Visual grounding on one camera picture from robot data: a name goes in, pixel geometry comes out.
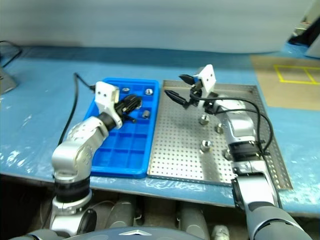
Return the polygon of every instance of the cardboard surface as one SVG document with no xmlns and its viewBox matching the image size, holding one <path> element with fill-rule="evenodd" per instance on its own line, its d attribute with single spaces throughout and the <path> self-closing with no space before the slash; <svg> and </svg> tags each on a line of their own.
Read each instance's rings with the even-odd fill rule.
<svg viewBox="0 0 320 240">
<path fill-rule="evenodd" d="M 251 55 L 270 107 L 320 111 L 320 60 Z"/>
</svg>

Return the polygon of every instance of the white wall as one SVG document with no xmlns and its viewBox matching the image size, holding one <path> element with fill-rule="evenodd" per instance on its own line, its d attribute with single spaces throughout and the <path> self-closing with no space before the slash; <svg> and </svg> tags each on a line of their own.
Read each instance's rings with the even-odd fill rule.
<svg viewBox="0 0 320 240">
<path fill-rule="evenodd" d="M 314 20 L 316 20 L 319 17 L 320 17 L 320 0 L 315 0 L 315 2 L 313 3 L 312 7 L 310 8 L 310 10 L 306 15 L 306 20 L 312 23 Z"/>
<path fill-rule="evenodd" d="M 281 48 L 312 0 L 0 0 L 0 39 L 212 52 Z"/>
</svg>

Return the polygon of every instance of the metal nut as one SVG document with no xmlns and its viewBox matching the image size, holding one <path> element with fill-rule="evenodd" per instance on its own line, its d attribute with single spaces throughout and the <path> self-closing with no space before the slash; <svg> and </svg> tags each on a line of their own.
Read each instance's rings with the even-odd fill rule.
<svg viewBox="0 0 320 240">
<path fill-rule="evenodd" d="M 222 128 L 222 124 L 218 123 L 215 127 L 214 130 L 218 133 L 218 134 L 223 134 L 224 133 L 224 129 Z"/>
<path fill-rule="evenodd" d="M 130 88 L 128 88 L 128 87 L 122 88 L 122 92 L 124 92 L 124 93 L 128 93 L 129 91 L 130 91 Z"/>
<path fill-rule="evenodd" d="M 205 153 L 205 152 L 208 152 L 210 150 L 211 146 L 212 146 L 212 142 L 211 141 L 203 140 L 201 142 L 200 148 L 201 148 L 202 152 Z"/>
<path fill-rule="evenodd" d="M 224 156 L 225 159 L 227 159 L 228 161 L 231 161 L 233 159 L 230 150 L 229 149 L 225 149 L 222 151 L 222 155 Z"/>
<path fill-rule="evenodd" d="M 152 94 L 154 94 L 154 91 L 153 91 L 151 88 L 147 88 L 147 89 L 144 91 L 144 94 L 145 94 L 145 95 L 152 95 Z"/>
<path fill-rule="evenodd" d="M 142 113 L 142 117 L 144 119 L 148 119 L 150 117 L 150 112 L 148 110 L 144 110 Z"/>
<path fill-rule="evenodd" d="M 210 122 L 210 117 L 207 114 L 203 114 L 200 118 L 199 118 L 199 123 L 201 125 L 207 125 Z"/>
</svg>

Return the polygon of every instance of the perforated metal plate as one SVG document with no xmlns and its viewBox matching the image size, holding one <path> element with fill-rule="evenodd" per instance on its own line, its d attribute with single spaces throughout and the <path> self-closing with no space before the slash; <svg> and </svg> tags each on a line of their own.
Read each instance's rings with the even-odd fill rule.
<svg viewBox="0 0 320 240">
<path fill-rule="evenodd" d="M 235 177 L 230 161 L 223 157 L 227 143 L 223 134 L 215 132 L 219 120 L 210 115 L 209 124 L 202 126 L 199 118 L 204 111 L 194 106 L 185 110 L 181 105 L 166 96 L 164 90 L 174 90 L 182 97 L 189 99 L 190 86 L 182 81 L 165 80 L 161 92 L 152 150 L 150 154 L 148 175 L 161 179 L 174 179 L 188 182 L 230 185 Z M 264 113 L 259 92 L 256 86 L 216 84 L 215 92 L 228 96 L 242 97 L 254 101 Z M 255 122 L 255 113 L 249 113 Z M 269 129 L 266 122 L 261 124 L 261 139 L 267 140 Z M 213 144 L 211 151 L 201 152 L 203 140 Z M 269 147 L 270 156 L 266 162 L 271 170 L 278 189 L 292 189 L 283 158 L 276 140 Z"/>
</svg>

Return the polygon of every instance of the plastic sheet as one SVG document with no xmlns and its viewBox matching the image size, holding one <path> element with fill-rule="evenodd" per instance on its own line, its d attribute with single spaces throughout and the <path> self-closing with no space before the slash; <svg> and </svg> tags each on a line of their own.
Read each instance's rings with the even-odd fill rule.
<svg viewBox="0 0 320 240">
<path fill-rule="evenodd" d="M 146 49 L 130 50 L 131 54 L 127 49 L 29 49 L 25 53 L 28 58 L 17 59 L 6 68 L 19 85 L 1 96 L 0 171 L 40 181 L 53 181 L 51 156 L 72 107 L 75 71 L 90 84 L 108 76 L 161 81 L 177 79 L 179 74 L 192 74 L 197 67 L 212 63 L 220 83 L 258 84 L 248 55 L 154 50 L 157 55 L 154 62 L 150 60 L 150 50 Z M 115 55 L 117 62 L 110 64 L 111 60 L 102 60 L 102 55 Z M 79 88 L 71 126 L 82 121 L 93 97 L 84 86 Z M 284 208 L 290 212 L 318 213 L 320 112 L 274 107 L 268 107 L 267 111 L 294 188 L 280 193 Z M 148 177 L 92 177 L 91 186 L 214 205 L 234 204 L 231 187 L 221 185 Z"/>
</svg>

